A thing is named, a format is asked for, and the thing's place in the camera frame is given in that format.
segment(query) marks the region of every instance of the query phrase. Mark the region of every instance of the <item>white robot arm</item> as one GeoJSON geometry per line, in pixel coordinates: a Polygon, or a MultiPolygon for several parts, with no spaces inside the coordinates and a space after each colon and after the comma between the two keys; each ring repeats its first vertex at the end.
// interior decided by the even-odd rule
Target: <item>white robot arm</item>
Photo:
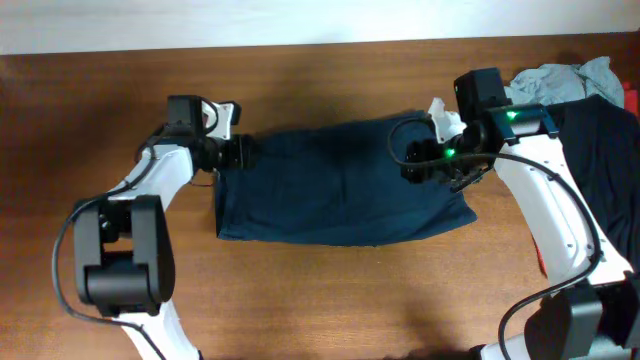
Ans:
{"type": "Polygon", "coordinates": [[[391,150],[393,134],[404,125],[399,123],[389,135],[390,154],[410,182],[437,178],[452,191],[495,167],[524,214],[551,283],[509,309],[499,342],[482,347],[480,358],[630,358],[640,346],[640,282],[581,196],[547,109],[511,105],[495,68],[463,75],[454,89],[466,126],[452,134],[451,121],[435,114],[436,133],[446,136],[410,144],[407,160],[400,161],[391,150]],[[505,341],[508,319],[540,299],[524,334],[505,341]]]}
{"type": "Polygon", "coordinates": [[[121,325],[143,359],[202,359],[171,300],[175,265],[164,212],[198,170],[252,165],[252,139],[231,134],[240,107],[198,96],[171,96],[169,121],[142,147],[131,173],[113,190],[81,202],[74,221],[76,288],[82,302],[104,318],[79,314],[59,287],[54,247],[54,288],[63,308],[84,320],[121,325]],[[132,251],[107,252],[104,244],[133,240],[132,251]]]}

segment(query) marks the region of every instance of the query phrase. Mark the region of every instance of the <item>black cable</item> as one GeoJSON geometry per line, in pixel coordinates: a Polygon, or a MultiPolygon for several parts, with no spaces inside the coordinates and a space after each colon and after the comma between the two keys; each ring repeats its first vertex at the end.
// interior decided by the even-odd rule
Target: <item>black cable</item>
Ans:
{"type": "Polygon", "coordinates": [[[164,124],[160,125],[158,128],[156,128],[155,130],[153,130],[153,132],[151,133],[151,136],[149,136],[147,138],[147,140],[143,141],[142,144],[140,144],[140,146],[138,146],[138,148],[136,149],[136,153],[133,155],[133,162],[134,163],[138,163],[138,161],[140,161],[140,154],[142,154],[142,151],[149,146],[149,140],[151,140],[152,137],[154,136],[158,136],[160,135],[163,131],[164,131],[164,124]]]}
{"type": "Polygon", "coordinates": [[[69,225],[71,225],[71,223],[76,219],[76,217],[85,209],[87,209],[89,206],[107,199],[111,196],[114,195],[118,195],[121,194],[125,191],[131,190],[136,184],[138,184],[142,179],[144,179],[145,176],[147,176],[149,174],[149,172],[151,171],[151,168],[153,167],[153,164],[156,162],[156,152],[155,149],[153,148],[154,145],[157,143],[157,139],[153,142],[147,142],[146,147],[148,147],[150,149],[151,152],[151,157],[149,159],[149,163],[144,167],[144,169],[142,170],[142,172],[136,176],[131,182],[127,181],[126,179],[124,180],[125,184],[115,190],[106,192],[104,194],[98,195],[98,196],[94,196],[92,198],[90,198],[89,200],[85,201],[84,203],[82,203],[80,206],[78,206],[75,210],[73,210],[71,212],[71,214],[67,217],[67,219],[64,221],[62,228],[60,229],[60,231],[58,232],[58,237],[56,238],[56,241],[53,245],[53,254],[51,255],[51,276],[53,278],[53,289],[56,293],[56,298],[58,299],[58,302],[60,303],[60,305],[62,306],[62,308],[64,309],[64,311],[71,315],[72,317],[76,318],[76,319],[80,319],[80,320],[84,320],[87,322],[91,322],[91,323],[96,323],[96,324],[103,324],[103,325],[111,325],[111,326],[124,326],[124,327],[129,327],[132,328],[134,330],[136,330],[137,332],[140,333],[140,335],[142,335],[142,337],[147,341],[147,343],[151,346],[151,348],[153,349],[153,351],[155,351],[155,353],[158,355],[158,357],[162,360],[166,360],[166,358],[164,357],[164,355],[162,354],[162,352],[160,351],[160,349],[158,348],[158,346],[156,346],[156,344],[153,342],[153,340],[151,339],[151,337],[149,337],[149,335],[147,334],[147,332],[143,329],[142,326],[138,325],[138,324],[134,324],[134,323],[129,323],[129,322],[125,322],[125,321],[119,321],[119,320],[111,320],[111,319],[104,319],[104,318],[98,318],[98,317],[94,317],[94,316],[90,316],[90,315],[86,315],[86,314],[82,314],[76,310],[74,310],[71,305],[69,305],[69,303],[67,302],[66,298],[64,297],[64,294],[62,293],[62,289],[60,287],[60,276],[58,273],[58,257],[59,257],[59,253],[60,253],[60,246],[62,245],[62,241],[64,239],[64,235],[67,232],[67,229],[69,228],[69,225]]]}
{"type": "Polygon", "coordinates": [[[398,122],[393,127],[393,129],[391,130],[387,138],[387,151],[389,152],[389,155],[391,156],[391,158],[396,164],[415,169],[415,168],[426,168],[426,167],[438,166],[438,165],[448,164],[452,162],[457,162],[460,160],[470,160],[470,159],[483,159],[483,160],[505,159],[505,160],[523,163],[542,171],[549,177],[549,180],[557,181],[560,187],[562,187],[567,192],[567,194],[571,197],[575,205],[578,207],[578,209],[582,213],[584,220],[587,223],[587,226],[589,227],[589,232],[591,233],[591,239],[592,239],[594,250],[593,250],[593,255],[589,259],[591,263],[589,264],[587,269],[581,272],[580,274],[574,276],[571,279],[565,280],[559,284],[551,286],[545,290],[539,291],[533,295],[527,296],[526,298],[518,301],[509,310],[507,310],[507,312],[503,315],[502,319],[500,320],[500,325],[498,326],[498,344],[500,345],[500,350],[502,351],[502,355],[504,356],[505,360],[511,360],[511,357],[507,352],[507,346],[504,338],[505,329],[507,327],[507,322],[509,321],[509,319],[511,319],[511,317],[520,309],[531,304],[532,302],[536,300],[540,300],[546,296],[552,295],[562,289],[576,285],[579,282],[585,280],[596,269],[596,267],[600,263],[602,259],[602,247],[599,241],[598,230],[596,228],[595,222],[593,221],[593,218],[591,217],[591,214],[589,213],[587,206],[582,201],[580,196],[560,176],[560,174],[553,172],[551,169],[547,168],[546,166],[538,162],[529,160],[521,156],[516,156],[511,154],[478,153],[478,154],[461,154],[451,158],[442,158],[442,159],[423,161],[423,162],[417,162],[417,163],[408,163],[408,162],[401,161],[400,159],[398,159],[395,152],[393,151],[393,135],[398,131],[398,129],[412,122],[419,122],[428,126],[428,122],[426,119],[403,120],[398,122]]]}

